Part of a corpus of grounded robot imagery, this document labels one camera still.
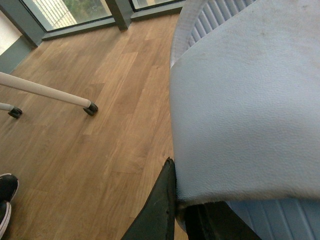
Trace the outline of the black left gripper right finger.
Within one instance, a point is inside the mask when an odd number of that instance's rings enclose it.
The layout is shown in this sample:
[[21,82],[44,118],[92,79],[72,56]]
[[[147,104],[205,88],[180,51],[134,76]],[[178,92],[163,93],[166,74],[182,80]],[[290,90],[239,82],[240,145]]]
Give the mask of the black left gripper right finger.
[[188,206],[185,228],[190,240],[259,240],[224,201]]

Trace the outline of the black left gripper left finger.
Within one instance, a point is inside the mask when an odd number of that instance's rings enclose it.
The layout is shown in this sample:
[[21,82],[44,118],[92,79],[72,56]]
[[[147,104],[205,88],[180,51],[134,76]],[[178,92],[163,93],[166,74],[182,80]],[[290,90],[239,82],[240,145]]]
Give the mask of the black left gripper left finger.
[[160,174],[123,240],[173,240],[176,213],[175,163],[167,158]]

